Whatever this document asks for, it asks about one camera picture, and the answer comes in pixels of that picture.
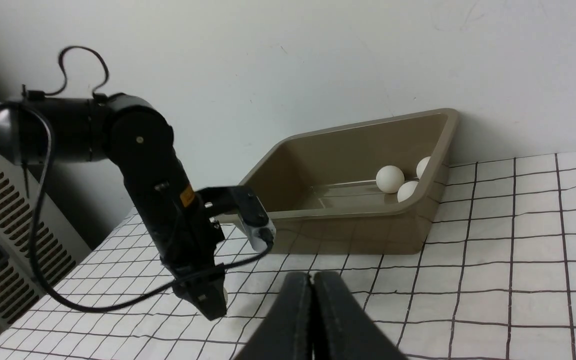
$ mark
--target ping pong ball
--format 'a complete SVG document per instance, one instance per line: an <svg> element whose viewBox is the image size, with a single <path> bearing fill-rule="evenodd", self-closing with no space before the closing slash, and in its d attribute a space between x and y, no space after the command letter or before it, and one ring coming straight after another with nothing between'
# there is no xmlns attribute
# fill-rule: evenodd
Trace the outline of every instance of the ping pong ball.
<svg viewBox="0 0 576 360"><path fill-rule="evenodd" d="M417 188L418 184L419 184L418 181L409 181L401 185L399 191L397 192L397 201L401 203L407 198L410 198L410 196L412 196L412 193L415 192L415 189Z"/></svg>
<svg viewBox="0 0 576 360"><path fill-rule="evenodd" d="M423 159L421 159L421 161L419 161L418 164L416 164L416 177L421 179L421 176L423 175L424 170L426 170L426 166L428 166L429 161L430 156L426 156Z"/></svg>
<svg viewBox="0 0 576 360"><path fill-rule="evenodd" d="M384 193L396 193L404 182L404 173L397 166L384 166L377 172L377 187Z"/></svg>

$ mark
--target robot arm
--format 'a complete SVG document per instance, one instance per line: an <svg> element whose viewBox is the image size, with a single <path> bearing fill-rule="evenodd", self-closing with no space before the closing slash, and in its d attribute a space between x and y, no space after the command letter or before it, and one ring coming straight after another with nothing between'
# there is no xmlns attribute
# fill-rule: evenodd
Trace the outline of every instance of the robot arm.
<svg viewBox="0 0 576 360"><path fill-rule="evenodd" d="M217 243L224 241L215 216L238 210L251 245L261 252L252 261L270 251L275 236L251 189L208 187L195 192L174 151L172 127L137 96L52 98L28 91L21 101L9 104L0 109L0 155L16 165L46 161L46 130L25 111L34 109L53 129L55 161L110 159L121 170L162 264L177 280L174 294L210 320L226 314L225 271L243 263L215 264Z"/></svg>

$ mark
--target black cable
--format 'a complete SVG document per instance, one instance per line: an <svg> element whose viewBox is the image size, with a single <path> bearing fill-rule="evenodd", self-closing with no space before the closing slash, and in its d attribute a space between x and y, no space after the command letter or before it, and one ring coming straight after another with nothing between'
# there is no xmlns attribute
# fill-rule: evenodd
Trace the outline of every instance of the black cable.
<svg viewBox="0 0 576 360"><path fill-rule="evenodd" d="M94 94L95 91L97 91L97 89L103 87L108 82L108 80L110 79L110 71L108 70L108 66L106 65L106 62L104 61L103 57L101 57L101 55L97 51L94 51L92 48L85 47L85 46L79 46L79 45L72 45L72 46L64 47L59 52L59 56L57 57L57 63L59 64L59 68L61 69L61 73L63 74L63 84L61 85L61 88L57 89L57 91L46 93L45 94L46 96L59 95L64 90L66 90L66 86L68 85L68 75L66 75L66 66L64 66L64 57L66 56L66 53L68 53L70 50L73 50L73 49L82 49L82 50L85 50L85 51L92 53L93 55L96 56L96 58L101 63L101 66L103 67L103 82L101 82L101 84L95 86L92 89L92 94Z"/></svg>
<svg viewBox="0 0 576 360"><path fill-rule="evenodd" d="M78 45L68 46L68 47L64 48L63 50L61 50L61 52L59 53L59 57L58 57L59 68L61 69L61 73L63 74L63 84L61 85L60 89L58 89L57 91L53 91L51 93L45 93L44 94L45 96L55 96L55 95L61 94L62 91L64 91L66 89L66 86L68 85L68 76L66 75L66 68L64 66L64 55L66 55L66 53L68 53L68 51L73 50L73 49L82 49L82 50L87 50L90 53L93 53L97 57L97 59L99 59L99 62L103 66L103 72L105 74L105 78L104 78L103 82L101 82L101 84L97 85L96 87L94 87L94 89L92 89L93 94L95 93L95 91L97 89L104 86L108 82L108 79L110 78L110 72L108 70L108 66L106 66L106 62L104 61L104 59L101 57L101 55L97 51L94 51L93 49L88 48L88 47L83 47L83 46L78 46ZM64 305L64 306L67 306L70 309L77 310L78 312L85 312L85 313L114 312L116 310L120 310L123 308L127 308L129 306L135 305L137 303L141 303L141 301L144 301L150 297L153 297L162 291L170 289L173 285L180 284L180 283L186 283L188 281L195 280L197 278L204 278L204 277L210 276L212 274L216 274L218 272L224 272L228 269L233 269L236 267L250 264L252 262L256 262L257 260L263 258L265 255L270 253L270 251L272 250L273 237L272 237L272 234L270 233L270 230L265 228L260 233L260 236L263 238L263 241L265 241L267 244L266 249L261 251L257 255L254 255L254 256L249 257L247 259L231 262L230 264L218 264L212 268L206 268L206 269L202 269L200 271L195 271L195 272L190 273L190 274L183 276L181 278L176 278L175 280L173 280L167 284L161 285L161 286L157 287L156 289L153 289L149 292L141 294L140 296L137 296L137 297L133 298L132 300L124 301L122 303L117 303L115 305L102 306L102 307L92 307L92 306L79 305L78 303L75 303L75 302L72 302L72 301L66 299L65 297L61 296L61 294L59 294L59 292L57 292L48 283L44 274L42 273L42 269L39 266L39 260L37 258L37 227L39 226L42 207L44 204L44 198L46 196L46 179L50 175L50 171L52 170L53 163L55 161L55 158L54 158L54 154L55 154L55 130L53 129L53 126L51 125L50 121L48 121L48 119L46 119L46 117L43 116L43 114L41 114L41 112L39 112L34 107L32 107L28 104L24 104L24 103L20 103L20 102L12 102L12 101L1 102L0 103L0 110L3 110L3 109L19 109L23 112L27 112L28 114L34 116L41 123L41 125L44 127L44 130L46 132L46 142L47 142L46 154L45 154L43 169L41 170L41 178L39 179L39 187L37 189L37 196L35 198L34 206L32 207L32 217L30 218L30 230L29 230L29 235L28 235L29 236L28 255L29 255L29 259L30 259L30 268L32 269L32 273L34 273L34 276L35 276L37 282L39 283L41 288L46 292L46 294L48 294L55 301L57 301L57 303L60 303L61 305ZM26 167L25 162L22 163L22 166L24 168ZM26 192L28 192L28 179L27 178L25 178L25 187L26 187ZM176 233L176 228L177 228L177 223L174 224L173 236Z"/></svg>
<svg viewBox="0 0 576 360"><path fill-rule="evenodd" d="M13 109L19 108L19 110L22 110L22 111L27 112L28 114L31 114L32 116L34 116L37 120L39 120L41 122L41 124L43 125L45 132L46 132L47 147L46 147L45 161L44 161L43 169L41 171L41 178L39 178L39 188L37 189L36 200L35 200L34 206L32 207L32 217L30 218L30 230L29 230L29 239L28 239L28 255L30 258L30 268L32 269L32 273L34 273L34 276L35 276L37 282L39 283L39 285L41 285L41 288L46 292L46 294L48 294L55 301L57 301L57 303L60 303L61 305L64 305L64 306L67 306L70 309L77 310L78 312L85 312L85 313L114 312L116 310L120 310L123 308L127 308L128 306L132 306L132 305L135 305L137 303L141 303L142 301L144 301L150 297L153 297L153 296L157 295L158 293L163 292L163 291L171 288L175 284L185 283L185 282L190 281L190 280L195 280L197 278L207 277L207 276L210 276L212 274L215 274L215 273L218 273L221 271L226 271L228 269L232 269L235 267L240 267L243 265L250 264L252 262L256 262L256 260L263 258L265 255L270 253L270 250L272 250L273 243L269 241L270 239L266 239L264 237L264 240L267 243L266 249L264 251L261 251L257 255L254 255L254 256L249 257L247 259L232 262L230 264L218 264L212 268L202 269L201 271L195 271L194 273L190 273L190 274L183 276L181 278L177 278L177 279L175 279L175 280L173 280L167 284L164 284L164 285L161 285L160 287L157 287L156 289L153 289L149 292L141 294L140 296L137 296L137 297L133 298L132 300L124 301L122 303L117 303L115 305L102 306L102 307L92 307L92 306L79 305L78 303L75 303L75 302L72 302L72 301L66 299L65 297L61 296L61 294L59 294L59 292L57 292L48 283L48 281L44 277L44 274L42 273L41 267L39 266L39 260L37 259L37 226L39 225L40 216L41 216L41 212L42 212L42 206L44 203L44 198L46 196L46 179L48 178L48 175L50 174L50 170L53 167L53 162L55 161L55 158L54 158L55 130L53 129L53 126L51 125L50 121L48 121L48 119L46 119L46 117L43 116L43 114L41 114L41 112L37 111L36 109L34 109L34 107L32 107L30 105L18 103L18 102L2 102L2 103L0 103L0 110L9 109L9 108L13 108Z"/></svg>

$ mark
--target tan plastic bin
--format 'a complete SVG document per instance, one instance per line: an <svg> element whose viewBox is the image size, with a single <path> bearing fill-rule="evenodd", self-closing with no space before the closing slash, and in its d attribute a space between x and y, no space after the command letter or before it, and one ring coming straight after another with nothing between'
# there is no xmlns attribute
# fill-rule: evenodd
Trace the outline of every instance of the tan plastic bin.
<svg viewBox="0 0 576 360"><path fill-rule="evenodd" d="M437 109L307 132L272 148L240 183L252 187L277 228L273 253L413 254L444 193L459 113ZM384 166L416 177L399 203L375 183ZM219 218L238 224L234 215Z"/></svg>

